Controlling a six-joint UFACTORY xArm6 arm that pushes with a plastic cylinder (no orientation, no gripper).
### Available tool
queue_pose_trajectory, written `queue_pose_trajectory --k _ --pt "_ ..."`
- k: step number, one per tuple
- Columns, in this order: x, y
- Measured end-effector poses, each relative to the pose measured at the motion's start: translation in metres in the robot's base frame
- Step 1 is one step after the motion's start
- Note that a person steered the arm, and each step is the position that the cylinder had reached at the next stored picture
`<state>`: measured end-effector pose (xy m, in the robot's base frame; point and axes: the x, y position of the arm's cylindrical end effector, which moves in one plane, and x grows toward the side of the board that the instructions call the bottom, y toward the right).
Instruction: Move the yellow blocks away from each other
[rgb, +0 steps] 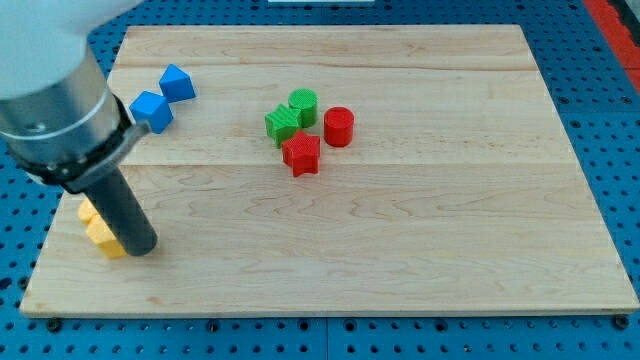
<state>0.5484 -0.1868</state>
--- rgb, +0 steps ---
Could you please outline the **black flange mounting bracket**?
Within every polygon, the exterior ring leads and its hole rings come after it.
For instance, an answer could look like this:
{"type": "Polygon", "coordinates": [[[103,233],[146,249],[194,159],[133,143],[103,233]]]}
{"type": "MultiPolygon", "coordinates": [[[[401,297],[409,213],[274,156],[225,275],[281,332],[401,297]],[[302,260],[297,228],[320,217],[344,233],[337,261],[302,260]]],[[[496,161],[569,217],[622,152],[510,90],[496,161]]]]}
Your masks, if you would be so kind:
{"type": "Polygon", "coordinates": [[[89,109],[39,96],[8,103],[9,154],[36,182],[72,194],[117,170],[150,132],[149,123],[134,121],[111,93],[102,93],[89,109]]]}

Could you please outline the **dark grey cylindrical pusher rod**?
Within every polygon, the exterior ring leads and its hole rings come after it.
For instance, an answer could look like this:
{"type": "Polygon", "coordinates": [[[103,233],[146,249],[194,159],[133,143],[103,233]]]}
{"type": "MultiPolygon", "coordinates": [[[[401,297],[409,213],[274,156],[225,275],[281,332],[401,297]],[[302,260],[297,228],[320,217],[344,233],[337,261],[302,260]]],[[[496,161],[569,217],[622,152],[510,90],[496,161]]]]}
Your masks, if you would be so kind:
{"type": "Polygon", "coordinates": [[[157,234],[119,169],[83,190],[128,255],[144,256],[157,234]]]}

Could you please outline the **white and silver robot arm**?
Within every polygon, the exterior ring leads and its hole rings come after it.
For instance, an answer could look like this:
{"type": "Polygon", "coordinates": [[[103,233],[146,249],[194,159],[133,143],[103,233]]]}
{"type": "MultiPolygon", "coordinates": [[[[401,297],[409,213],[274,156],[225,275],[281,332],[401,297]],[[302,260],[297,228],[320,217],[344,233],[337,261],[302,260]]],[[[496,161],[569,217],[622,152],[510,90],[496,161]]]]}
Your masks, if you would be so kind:
{"type": "Polygon", "coordinates": [[[115,96],[89,46],[92,30],[138,0],[1,4],[1,137],[36,182],[83,193],[127,254],[157,234],[119,170],[151,127],[115,96]]]}

